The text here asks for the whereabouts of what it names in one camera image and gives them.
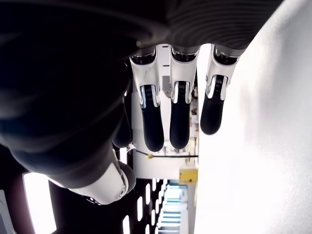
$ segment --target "light panel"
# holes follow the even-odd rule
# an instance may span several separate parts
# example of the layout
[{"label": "light panel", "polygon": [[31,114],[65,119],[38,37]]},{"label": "light panel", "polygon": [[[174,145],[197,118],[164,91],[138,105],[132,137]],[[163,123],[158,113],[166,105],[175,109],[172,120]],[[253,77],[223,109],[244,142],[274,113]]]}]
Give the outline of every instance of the light panel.
[{"label": "light panel", "polygon": [[141,221],[143,217],[143,198],[140,196],[137,200],[137,220]]},{"label": "light panel", "polygon": [[38,173],[24,174],[27,204],[36,234],[51,234],[57,227],[54,220],[48,177]]},{"label": "light panel", "polygon": [[129,216],[125,216],[122,221],[123,234],[130,234]]},{"label": "light panel", "polygon": [[152,190],[155,191],[156,190],[156,179],[153,178],[152,180]]},{"label": "light panel", "polygon": [[158,201],[158,199],[155,202],[155,211],[156,211],[156,214],[159,212],[159,201]]},{"label": "light panel", "polygon": [[151,186],[150,186],[150,184],[147,184],[145,187],[145,201],[146,201],[146,205],[148,205],[151,201]]},{"label": "light panel", "polygon": [[151,225],[154,226],[154,224],[155,224],[155,210],[152,210]]}]

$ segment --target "fluorescent light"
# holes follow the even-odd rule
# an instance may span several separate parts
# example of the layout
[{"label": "fluorescent light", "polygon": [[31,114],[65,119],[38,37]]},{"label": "fluorescent light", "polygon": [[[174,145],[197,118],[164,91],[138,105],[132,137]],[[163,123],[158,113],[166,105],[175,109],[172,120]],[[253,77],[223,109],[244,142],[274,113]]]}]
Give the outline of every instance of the fluorescent light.
[{"label": "fluorescent light", "polygon": [[137,200],[137,220],[141,221],[143,217],[143,198],[140,196]]},{"label": "fluorescent light", "polygon": [[146,205],[148,205],[151,201],[151,186],[150,186],[150,184],[147,184],[145,187],[145,199],[146,199]]},{"label": "fluorescent light", "polygon": [[155,202],[155,210],[156,210],[156,214],[159,212],[159,201],[158,199]]},{"label": "fluorescent light", "polygon": [[161,196],[164,196],[164,191],[165,191],[166,186],[165,185],[161,185]]},{"label": "fluorescent light", "polygon": [[155,178],[152,179],[152,189],[153,189],[153,191],[156,190],[156,179]]},{"label": "fluorescent light", "polygon": [[50,197],[49,180],[38,173],[24,174],[28,209],[36,234],[51,234],[57,227]]},{"label": "fluorescent light", "polygon": [[154,224],[155,224],[155,210],[152,210],[151,225],[154,226]]},{"label": "fluorescent light", "polygon": [[145,227],[145,234],[150,234],[150,225],[147,224]]},{"label": "fluorescent light", "polygon": [[127,215],[122,221],[123,234],[130,234],[129,216]]},{"label": "fluorescent light", "polygon": [[158,193],[158,200],[159,200],[160,204],[161,204],[161,198],[162,198],[161,191],[159,191],[159,193]]},{"label": "fluorescent light", "polygon": [[127,164],[127,148],[121,148],[120,151],[120,161]]}]

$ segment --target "white surface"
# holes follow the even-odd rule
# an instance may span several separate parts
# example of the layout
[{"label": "white surface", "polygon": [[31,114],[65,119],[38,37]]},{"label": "white surface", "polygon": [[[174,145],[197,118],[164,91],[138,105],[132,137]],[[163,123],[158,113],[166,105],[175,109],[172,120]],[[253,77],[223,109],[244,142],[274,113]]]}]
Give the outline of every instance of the white surface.
[{"label": "white surface", "polygon": [[111,163],[105,173],[96,182],[83,188],[69,190],[76,194],[92,197],[100,204],[107,205],[120,200],[126,195],[127,191],[125,191],[122,196],[119,196],[123,188],[127,189],[119,171],[115,165]]},{"label": "white surface", "polygon": [[129,216],[125,216],[122,221],[123,234],[130,234]]},{"label": "white surface", "polygon": [[312,1],[286,0],[237,64],[219,132],[199,137],[196,234],[312,233],[311,25]]},{"label": "white surface", "polygon": [[27,204],[36,234],[51,234],[57,227],[54,220],[48,177],[38,173],[23,176]]},{"label": "white surface", "polygon": [[15,233],[14,229],[13,229],[11,217],[10,217],[10,214],[8,211],[8,206],[6,204],[5,195],[4,195],[3,190],[0,190],[0,214],[1,214],[2,219],[3,219],[3,223],[5,226],[6,232],[8,234]]},{"label": "white surface", "polygon": [[140,196],[137,200],[137,220],[141,221],[143,217],[143,198]]}]

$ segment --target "black fingertip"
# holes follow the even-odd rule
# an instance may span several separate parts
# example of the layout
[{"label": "black fingertip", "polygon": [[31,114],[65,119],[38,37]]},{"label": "black fingertip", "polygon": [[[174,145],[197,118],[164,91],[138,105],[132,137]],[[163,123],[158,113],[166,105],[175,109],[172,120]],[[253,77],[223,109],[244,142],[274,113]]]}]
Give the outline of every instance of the black fingertip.
[{"label": "black fingertip", "polygon": [[200,119],[201,130],[205,134],[212,135],[219,130],[222,121],[223,104],[224,101],[217,98],[209,99],[205,94],[205,100]]},{"label": "black fingertip", "polygon": [[190,139],[190,104],[179,98],[171,102],[170,142],[176,149],[183,149]]},{"label": "black fingertip", "polygon": [[164,145],[160,105],[143,108],[142,116],[145,144],[150,151],[158,152]]}]

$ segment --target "gray fabric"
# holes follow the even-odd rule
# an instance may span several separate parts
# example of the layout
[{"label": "gray fabric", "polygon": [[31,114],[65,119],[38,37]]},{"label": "gray fabric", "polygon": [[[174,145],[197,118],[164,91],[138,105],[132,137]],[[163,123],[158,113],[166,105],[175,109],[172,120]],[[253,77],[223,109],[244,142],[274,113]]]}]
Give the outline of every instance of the gray fabric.
[{"label": "gray fabric", "polygon": [[7,234],[1,214],[0,214],[0,234]]}]

